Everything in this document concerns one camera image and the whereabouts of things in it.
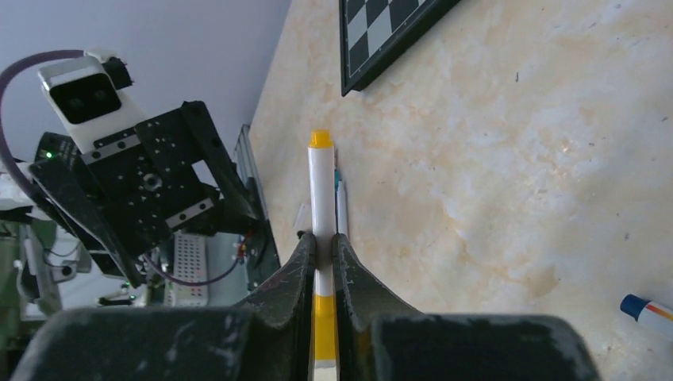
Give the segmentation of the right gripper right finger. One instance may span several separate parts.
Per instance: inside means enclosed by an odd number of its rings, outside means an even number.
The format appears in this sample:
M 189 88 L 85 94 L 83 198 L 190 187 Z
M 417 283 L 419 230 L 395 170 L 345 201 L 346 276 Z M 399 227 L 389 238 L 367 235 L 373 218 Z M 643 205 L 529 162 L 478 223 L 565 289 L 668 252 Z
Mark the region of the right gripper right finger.
M 363 266 L 348 238 L 332 241 L 340 380 L 597 380 L 565 320 L 530 314 L 430 314 Z

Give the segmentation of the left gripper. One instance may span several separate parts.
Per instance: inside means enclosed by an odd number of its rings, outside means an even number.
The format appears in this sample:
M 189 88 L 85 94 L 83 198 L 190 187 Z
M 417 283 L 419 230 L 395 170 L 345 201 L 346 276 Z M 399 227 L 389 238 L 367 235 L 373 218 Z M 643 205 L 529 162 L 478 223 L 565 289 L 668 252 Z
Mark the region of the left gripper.
M 247 233 L 258 218 L 206 104 L 179 108 L 95 141 L 71 160 L 29 165 L 30 197 L 84 244 L 106 252 L 132 287 L 139 256 L 178 230 Z

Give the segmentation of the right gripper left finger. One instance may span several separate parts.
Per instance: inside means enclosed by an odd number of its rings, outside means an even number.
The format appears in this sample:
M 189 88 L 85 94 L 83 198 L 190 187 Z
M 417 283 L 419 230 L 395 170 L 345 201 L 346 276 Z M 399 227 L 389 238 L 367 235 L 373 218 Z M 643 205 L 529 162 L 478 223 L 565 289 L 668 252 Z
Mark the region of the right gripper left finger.
M 307 380 L 317 241 L 233 306 L 107 307 L 50 317 L 15 380 Z

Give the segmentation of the blue cap thin marker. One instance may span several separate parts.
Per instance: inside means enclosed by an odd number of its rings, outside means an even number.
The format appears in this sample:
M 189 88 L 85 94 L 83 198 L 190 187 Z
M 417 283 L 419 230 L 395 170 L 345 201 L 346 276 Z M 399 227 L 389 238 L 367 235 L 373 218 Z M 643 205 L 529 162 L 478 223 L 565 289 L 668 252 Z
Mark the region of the blue cap thin marker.
M 337 232 L 348 235 L 347 190 L 343 180 L 338 182 L 336 192 Z

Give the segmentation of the yellow cap marker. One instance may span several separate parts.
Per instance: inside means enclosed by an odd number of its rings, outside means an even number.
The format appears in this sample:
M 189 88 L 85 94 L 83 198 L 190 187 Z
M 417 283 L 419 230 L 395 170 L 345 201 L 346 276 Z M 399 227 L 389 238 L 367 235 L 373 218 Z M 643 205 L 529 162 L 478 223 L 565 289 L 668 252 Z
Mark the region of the yellow cap marker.
M 315 368 L 337 364 L 332 239 L 337 234 L 334 144 L 327 129 L 311 131 L 308 146 L 311 233 L 316 239 L 313 297 Z

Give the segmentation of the navy cap marker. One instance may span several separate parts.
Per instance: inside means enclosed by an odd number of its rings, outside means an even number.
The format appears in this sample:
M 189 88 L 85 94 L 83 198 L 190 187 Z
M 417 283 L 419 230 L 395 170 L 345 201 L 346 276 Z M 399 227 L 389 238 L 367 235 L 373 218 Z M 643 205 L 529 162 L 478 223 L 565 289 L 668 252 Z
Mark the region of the navy cap marker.
M 672 310 L 666 306 L 627 294 L 620 303 L 620 311 L 660 337 L 672 341 Z

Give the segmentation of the clear teal pen cap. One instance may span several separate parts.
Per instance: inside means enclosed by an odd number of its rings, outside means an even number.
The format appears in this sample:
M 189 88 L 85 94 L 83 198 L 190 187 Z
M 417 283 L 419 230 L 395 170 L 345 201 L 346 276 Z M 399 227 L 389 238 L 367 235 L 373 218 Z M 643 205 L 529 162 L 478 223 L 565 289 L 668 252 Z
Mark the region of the clear teal pen cap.
M 293 230 L 295 232 L 310 232 L 312 230 L 312 211 L 309 202 L 304 202 L 299 206 Z

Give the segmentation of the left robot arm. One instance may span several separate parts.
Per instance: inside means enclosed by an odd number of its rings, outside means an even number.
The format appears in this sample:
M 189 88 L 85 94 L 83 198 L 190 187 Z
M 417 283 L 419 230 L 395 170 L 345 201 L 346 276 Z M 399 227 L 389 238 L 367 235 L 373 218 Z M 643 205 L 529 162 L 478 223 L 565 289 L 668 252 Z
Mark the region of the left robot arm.
M 97 138 L 70 159 L 22 171 L 7 152 L 1 158 L 30 200 L 133 286 L 144 281 L 138 257 L 179 230 L 246 234 L 263 224 L 201 101 Z

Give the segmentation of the white plastic basket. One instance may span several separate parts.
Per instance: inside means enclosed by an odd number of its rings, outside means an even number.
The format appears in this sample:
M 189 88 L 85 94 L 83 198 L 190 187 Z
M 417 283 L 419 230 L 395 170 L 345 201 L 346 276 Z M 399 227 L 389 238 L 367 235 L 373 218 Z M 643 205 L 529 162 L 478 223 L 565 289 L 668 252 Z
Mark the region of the white plastic basket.
M 172 263 L 173 276 L 188 283 L 208 279 L 205 237 L 176 233 Z M 164 288 L 164 306 L 201 307 L 209 299 L 208 286 L 188 287 L 167 281 Z

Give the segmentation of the black grey chessboard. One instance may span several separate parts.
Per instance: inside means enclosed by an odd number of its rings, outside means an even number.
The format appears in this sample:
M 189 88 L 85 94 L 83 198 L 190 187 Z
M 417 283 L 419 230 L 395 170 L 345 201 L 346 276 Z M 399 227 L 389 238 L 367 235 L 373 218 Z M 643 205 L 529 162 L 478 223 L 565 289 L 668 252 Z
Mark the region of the black grey chessboard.
M 341 95 L 362 91 L 413 46 L 456 0 L 340 0 Z

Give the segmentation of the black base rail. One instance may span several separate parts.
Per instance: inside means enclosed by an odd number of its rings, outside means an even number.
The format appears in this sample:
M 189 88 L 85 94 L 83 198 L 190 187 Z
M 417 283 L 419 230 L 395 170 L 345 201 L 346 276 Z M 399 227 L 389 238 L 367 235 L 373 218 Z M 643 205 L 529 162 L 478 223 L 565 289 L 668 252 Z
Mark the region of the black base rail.
M 251 194 L 248 198 L 259 220 L 252 237 L 247 239 L 244 265 L 247 272 L 248 290 L 252 292 L 280 269 L 280 260 L 252 151 L 250 129 L 250 125 L 241 127 L 234 154 L 237 173 L 246 190 Z

